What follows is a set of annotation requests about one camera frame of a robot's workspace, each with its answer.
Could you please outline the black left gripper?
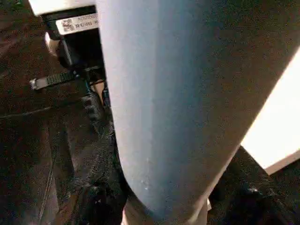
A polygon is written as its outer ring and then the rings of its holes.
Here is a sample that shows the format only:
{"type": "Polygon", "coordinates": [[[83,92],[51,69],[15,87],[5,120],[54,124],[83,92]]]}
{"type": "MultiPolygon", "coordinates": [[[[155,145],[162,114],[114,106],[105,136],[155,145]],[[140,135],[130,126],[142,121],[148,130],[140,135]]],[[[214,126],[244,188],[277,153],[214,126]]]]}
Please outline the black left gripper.
{"type": "MultiPolygon", "coordinates": [[[[105,80],[105,67],[95,7],[78,7],[47,12],[41,15],[48,28],[59,63],[66,72],[30,80],[33,90],[41,90],[81,79],[87,85],[105,80]]],[[[100,139],[114,134],[110,108],[104,107],[93,90],[82,97],[82,104],[90,123],[100,139]]]]}

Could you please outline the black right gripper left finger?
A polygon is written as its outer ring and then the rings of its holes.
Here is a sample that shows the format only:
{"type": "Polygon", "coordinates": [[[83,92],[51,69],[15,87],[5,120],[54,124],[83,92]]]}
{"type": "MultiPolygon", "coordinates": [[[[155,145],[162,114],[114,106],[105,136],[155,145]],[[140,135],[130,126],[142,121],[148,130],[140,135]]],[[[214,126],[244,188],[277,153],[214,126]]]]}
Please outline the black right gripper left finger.
{"type": "Polygon", "coordinates": [[[128,185],[113,127],[102,129],[95,152],[81,158],[83,171],[71,180],[57,225],[121,225],[128,185]]]}

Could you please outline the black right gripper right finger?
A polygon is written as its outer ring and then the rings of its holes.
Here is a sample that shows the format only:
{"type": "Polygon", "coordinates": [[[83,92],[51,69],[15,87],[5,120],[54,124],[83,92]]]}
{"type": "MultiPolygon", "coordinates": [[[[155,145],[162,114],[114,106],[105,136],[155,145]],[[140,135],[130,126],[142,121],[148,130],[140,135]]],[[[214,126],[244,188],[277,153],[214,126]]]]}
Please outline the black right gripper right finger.
{"type": "Polygon", "coordinates": [[[259,164],[239,147],[209,196],[210,225],[298,225],[300,214],[259,164]]]}

